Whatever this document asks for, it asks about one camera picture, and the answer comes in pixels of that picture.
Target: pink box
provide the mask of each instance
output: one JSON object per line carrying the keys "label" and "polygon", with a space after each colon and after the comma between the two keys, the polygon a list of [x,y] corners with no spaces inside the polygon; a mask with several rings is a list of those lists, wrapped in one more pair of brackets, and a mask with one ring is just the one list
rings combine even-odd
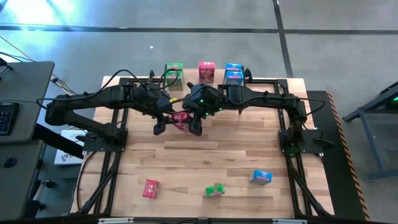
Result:
{"label": "pink box", "polygon": [[158,187],[158,181],[147,179],[142,196],[147,198],[156,198]]}
{"label": "pink box", "polygon": [[188,124],[182,123],[182,121],[185,121],[188,118],[189,118],[189,113],[172,114],[172,119],[178,121],[177,124],[173,124],[173,125],[176,128],[178,128],[179,130],[187,133],[188,132]]}
{"label": "pink box", "polygon": [[213,83],[216,63],[199,62],[199,83]]}

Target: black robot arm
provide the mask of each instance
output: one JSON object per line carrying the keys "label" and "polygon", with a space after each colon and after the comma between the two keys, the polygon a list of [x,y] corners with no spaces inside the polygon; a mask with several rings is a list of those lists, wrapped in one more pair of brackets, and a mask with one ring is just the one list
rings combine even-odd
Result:
{"label": "black robot arm", "polygon": [[221,110],[239,110],[240,113],[249,106],[258,106],[286,110],[291,123],[290,142],[303,143],[302,125],[307,120],[305,105],[293,94],[252,91],[241,85],[218,85],[217,89],[206,84],[188,83],[188,86],[191,88],[191,95],[183,101],[183,108],[193,113],[188,121],[189,131],[197,136],[202,133],[201,119],[206,116],[213,116]]}
{"label": "black robot arm", "polygon": [[101,124],[85,118],[73,110],[104,106],[109,109],[131,108],[157,119],[154,134],[165,131],[166,124],[173,123],[163,112],[173,111],[169,95],[159,89],[158,84],[145,82],[106,87],[96,93],[82,95],[59,95],[47,105],[45,122],[54,126],[69,124],[98,134],[101,138],[113,140],[118,137],[118,129],[113,123]]}

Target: keyboard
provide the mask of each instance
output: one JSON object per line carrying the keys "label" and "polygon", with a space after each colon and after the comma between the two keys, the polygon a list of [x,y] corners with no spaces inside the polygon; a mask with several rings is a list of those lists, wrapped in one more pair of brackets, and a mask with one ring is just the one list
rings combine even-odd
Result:
{"label": "keyboard", "polygon": [[19,103],[3,103],[0,105],[0,136],[11,134],[18,114]]}

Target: small box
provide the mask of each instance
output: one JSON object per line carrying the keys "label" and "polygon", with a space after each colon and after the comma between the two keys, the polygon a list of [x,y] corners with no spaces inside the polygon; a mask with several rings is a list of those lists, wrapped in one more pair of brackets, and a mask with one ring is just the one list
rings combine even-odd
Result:
{"label": "small box", "polygon": [[207,197],[216,197],[223,195],[225,193],[224,186],[216,185],[206,188],[206,196]]}
{"label": "small box", "polygon": [[173,124],[176,128],[179,130],[189,133],[189,124],[182,123],[182,121],[185,121],[186,119],[189,118],[189,113],[178,113],[178,114],[172,114],[172,119],[178,121],[177,124]]}
{"label": "small box", "polygon": [[242,85],[243,73],[242,72],[226,72],[224,83],[227,85]]}
{"label": "small box", "polygon": [[169,91],[182,91],[183,90],[183,73],[182,73],[182,63],[177,62],[169,62],[166,65],[166,70],[168,69],[177,69],[178,71],[170,71],[166,73],[166,85],[169,85],[177,78],[177,81],[172,85],[169,86]]}
{"label": "small box", "polygon": [[225,72],[242,72],[242,65],[235,63],[227,63],[225,65]]}
{"label": "small box", "polygon": [[199,83],[213,83],[216,63],[199,62]]}
{"label": "small box", "polygon": [[260,185],[266,185],[271,183],[272,173],[265,172],[261,170],[254,170],[254,172],[250,175],[250,183],[256,183]]}
{"label": "small box", "polygon": [[158,181],[147,179],[144,187],[144,193],[142,194],[142,196],[147,198],[156,198],[158,188],[159,188]]}

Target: butcher block tabletop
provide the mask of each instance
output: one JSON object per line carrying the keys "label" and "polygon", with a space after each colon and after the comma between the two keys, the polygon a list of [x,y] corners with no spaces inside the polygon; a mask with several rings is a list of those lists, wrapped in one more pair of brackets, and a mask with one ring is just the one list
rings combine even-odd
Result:
{"label": "butcher block tabletop", "polygon": [[[213,86],[222,84],[223,77],[224,70],[217,69]],[[120,78],[115,77],[109,85],[117,85]],[[198,83],[198,70],[184,69],[183,78],[184,91],[169,92],[172,98],[182,98],[190,93],[186,83]],[[103,85],[109,79],[104,77]],[[288,78],[287,81],[290,93],[307,97],[302,78]],[[269,84],[247,86],[254,91],[274,92],[273,85]],[[174,109],[181,110],[182,104],[174,104]],[[97,108],[94,120],[108,123],[112,114],[112,110]],[[203,120],[203,134],[200,137],[184,133],[173,125],[168,125],[164,133],[154,136],[154,125],[155,120],[150,116],[129,110],[126,124],[129,136],[119,165],[112,216],[294,217],[286,160],[279,148],[277,132],[280,126],[276,109],[250,107],[241,115],[238,111],[220,111]],[[306,126],[313,128],[311,116]],[[97,152],[81,176],[81,205],[98,185],[103,157],[103,152]],[[322,161],[313,154],[303,154],[302,157],[308,188],[325,210],[333,214]],[[250,184],[249,175],[254,169],[271,172],[272,182],[264,186]],[[147,179],[160,182],[156,199],[142,196]],[[225,194],[207,198],[205,188],[216,184],[224,185]],[[104,190],[101,211],[106,204],[108,187],[109,184]],[[303,195],[298,186],[297,191],[304,213]],[[76,210],[75,196],[71,212]]]}

